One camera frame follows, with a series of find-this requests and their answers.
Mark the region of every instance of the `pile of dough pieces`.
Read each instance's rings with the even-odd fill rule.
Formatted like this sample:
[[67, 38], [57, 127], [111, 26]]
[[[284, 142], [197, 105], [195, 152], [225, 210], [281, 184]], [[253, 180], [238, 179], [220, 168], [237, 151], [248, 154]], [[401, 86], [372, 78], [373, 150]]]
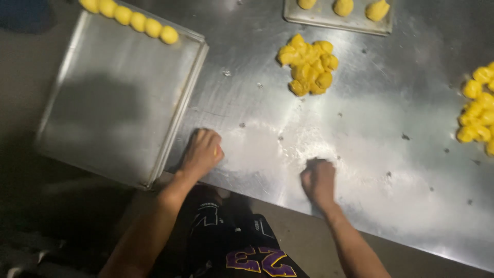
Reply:
[[[317, 0], [298, 0], [298, 5], [303, 9], [311, 9]], [[353, 10], [353, 0], [336, 0], [333, 11], [339, 16], [348, 16]], [[380, 21], [389, 11], [386, 0], [378, 0], [366, 7], [366, 17], [372, 21]]]
[[81, 5], [92, 13], [101, 13], [115, 18], [122, 25], [131, 25], [138, 32], [145, 32], [151, 38], [160, 37], [165, 44], [174, 44], [178, 40], [177, 31], [171, 26], [162, 26], [156, 19], [146, 18], [140, 12], [119, 6], [113, 0], [79, 0]]
[[327, 41], [306, 43], [300, 34], [278, 52], [281, 65], [290, 65], [293, 81], [290, 90], [297, 96], [323, 94], [333, 82], [331, 71], [338, 67], [338, 59], [331, 54], [333, 45]]
[[494, 96], [483, 90], [485, 85], [494, 92], [494, 62], [476, 69], [472, 76], [465, 83], [463, 94], [473, 101], [463, 107], [456, 137], [461, 143], [486, 142], [486, 153], [494, 155]]

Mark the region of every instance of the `tray rim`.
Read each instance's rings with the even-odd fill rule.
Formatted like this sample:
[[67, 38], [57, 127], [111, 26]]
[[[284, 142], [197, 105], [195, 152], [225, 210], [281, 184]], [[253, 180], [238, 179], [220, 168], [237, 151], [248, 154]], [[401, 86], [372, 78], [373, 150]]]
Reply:
[[[133, 5], [127, 4], [127, 3], [122, 2], [122, 1], [117, 1], [117, 2], [123, 6], [130, 8], [133, 11], [137, 11], [137, 12], [140, 12], [140, 13], [146, 15], [146, 17], [154, 18], [154, 19], [158, 20], [159, 22], [161, 22], [162, 24], [165, 23], [166, 25], [169, 25], [169, 26], [175, 28], [179, 34], [187, 36], [188, 38], [190, 38], [193, 41], [196, 41], [197, 43], [200, 44], [199, 50], [198, 50], [197, 55], [196, 55], [196, 59], [192, 63], [191, 71], [190, 71], [188, 79], [185, 83], [186, 86], [184, 87], [184, 90], [183, 90], [183, 92], [179, 98], [179, 101], [178, 101], [176, 109], [175, 109], [175, 113], [172, 117], [172, 120], [171, 120], [170, 126], [168, 128], [167, 134], [164, 138], [163, 144], [159, 150], [157, 160], [154, 163], [154, 166], [152, 167], [152, 169], [150, 171], [150, 175], [149, 175], [147, 182], [145, 184], [143, 184], [143, 183], [126, 184], [126, 185], [136, 187], [139, 189], [150, 190], [151, 187], [153, 186], [154, 181], [159, 177], [159, 175], [161, 174], [161, 172], [165, 168], [166, 160], [168, 159], [168, 155], [171, 151], [175, 136], [178, 132], [178, 127], [180, 126], [183, 115], [185, 114], [187, 103], [189, 102], [189, 99], [192, 95], [192, 91], [193, 91], [194, 86], [196, 84], [199, 73], [202, 69], [202, 65], [204, 63], [204, 60], [206, 59], [207, 52], [209, 51], [209, 46], [206, 43], [205, 37], [203, 35], [197, 33], [197, 32], [194, 32], [190, 29], [182, 27], [178, 24], [175, 24], [175, 23], [168, 21], [166, 19], [163, 19], [161, 17], [158, 17], [152, 13], [149, 13], [145, 10], [137, 8]], [[61, 162], [67, 163], [67, 164], [75, 166], [77, 168], [87, 170], [87, 171], [93, 172], [95, 174], [101, 175], [103, 177], [106, 177], [108, 179], [114, 180], [113, 177], [109, 177], [107, 174], [102, 173], [101, 171], [99, 171], [97, 169], [91, 168], [89, 165], [83, 165], [83, 164], [78, 163], [78, 162], [70, 162], [70, 161], [67, 161], [65, 158], [54, 157], [53, 155], [50, 154], [49, 151], [46, 151], [42, 147], [42, 136], [43, 136], [44, 130], [46, 128], [46, 124], [48, 123], [48, 120], [50, 118], [51, 111], [52, 111], [53, 106], [55, 104], [56, 98], [60, 92], [60, 88], [61, 88], [61, 86], [65, 80], [69, 66], [72, 63], [72, 56], [74, 55], [76, 47], [81, 40], [82, 34], [84, 33], [84, 31], [87, 27], [87, 22], [90, 19], [90, 16], [92, 16], [92, 15], [96, 15], [96, 14], [91, 14], [90, 12], [88, 12], [84, 9], [80, 12], [76, 26], [74, 28], [72, 35], [71, 35], [69, 44], [67, 46], [67, 49], [65, 50], [65, 54], [63, 56], [62, 63], [60, 64], [57, 76], [56, 76], [55, 81], [53, 82], [53, 85], [51, 87], [50, 94], [48, 96], [48, 101], [46, 103], [46, 107], [45, 107], [44, 112], [41, 116], [40, 124], [39, 124], [38, 130], [36, 132], [36, 136], [35, 136], [34, 148], [38, 153], [40, 153], [44, 156], [59, 160]]]
[[283, 18], [288, 22], [318, 26], [318, 27], [325, 27], [325, 28], [332, 28], [332, 29], [337, 29], [337, 30], [352, 31], [352, 32], [363, 33], [363, 34], [378, 35], [378, 36], [384, 36], [384, 37], [389, 36], [393, 32], [393, 18], [394, 18], [393, 6], [390, 7], [389, 12], [388, 12], [389, 22], [390, 22], [390, 24], [388, 25], [388, 28], [386, 28], [386, 31], [377, 31], [377, 30], [369, 30], [369, 29], [356, 28], [356, 27], [345, 27], [345, 26], [336, 26], [336, 25], [332, 25], [332, 24], [317, 23], [317, 22], [310, 21], [310, 20], [302, 20], [302, 19], [290, 17], [288, 15], [288, 8], [290, 5], [289, 1], [297, 1], [297, 0], [285, 0], [285, 4], [284, 4], [284, 8], [283, 8]]

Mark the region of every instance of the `metal baking tray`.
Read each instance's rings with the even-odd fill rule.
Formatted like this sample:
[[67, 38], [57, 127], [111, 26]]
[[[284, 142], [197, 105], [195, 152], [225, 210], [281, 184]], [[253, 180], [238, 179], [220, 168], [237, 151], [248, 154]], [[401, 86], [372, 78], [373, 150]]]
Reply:
[[309, 10], [299, 7], [297, 0], [285, 0], [283, 17], [294, 23], [387, 36], [393, 30], [394, 0], [386, 0], [390, 4], [389, 12], [378, 22], [368, 19], [365, 14], [367, 5], [375, 1], [354, 0], [352, 13], [346, 17], [341, 17], [333, 11], [335, 0], [318, 0]]
[[128, 5], [179, 33], [165, 45], [83, 11], [35, 147], [43, 155], [150, 188], [161, 174], [209, 46], [204, 36]]

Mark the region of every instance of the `purple number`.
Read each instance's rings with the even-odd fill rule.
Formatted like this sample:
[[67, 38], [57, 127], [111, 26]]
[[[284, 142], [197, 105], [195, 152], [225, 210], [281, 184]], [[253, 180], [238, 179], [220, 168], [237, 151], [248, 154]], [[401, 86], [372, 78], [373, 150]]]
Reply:
[[297, 274], [293, 271], [291, 266], [284, 264], [280, 264], [277, 267], [274, 266], [279, 260], [287, 256], [283, 251], [267, 247], [259, 247], [259, 252], [269, 254], [264, 258], [264, 260], [262, 260], [261, 264], [262, 269], [264, 269], [264, 271], [271, 277], [297, 277]]
[[243, 251], [233, 251], [226, 255], [226, 268], [243, 269], [252, 272], [261, 273], [261, 267], [257, 261], [246, 260], [240, 263], [240, 260], [247, 259], [247, 255], [255, 255], [255, 250], [252, 246], [247, 247]]

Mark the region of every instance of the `dark floor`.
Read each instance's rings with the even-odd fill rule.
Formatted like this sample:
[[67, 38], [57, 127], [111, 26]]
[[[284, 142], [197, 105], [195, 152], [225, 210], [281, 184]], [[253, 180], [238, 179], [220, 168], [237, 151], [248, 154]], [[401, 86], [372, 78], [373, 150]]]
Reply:
[[[152, 194], [137, 192], [33, 152], [49, 88], [80, 8], [52, 1], [56, 25], [42, 35], [0, 30], [0, 224], [51, 237], [104, 245], [125, 229]], [[314, 278], [344, 277], [334, 242], [320, 219], [258, 200], [280, 245]], [[488, 278], [494, 275], [364, 234], [390, 274], [407, 277]], [[171, 252], [181, 248], [172, 246]]]

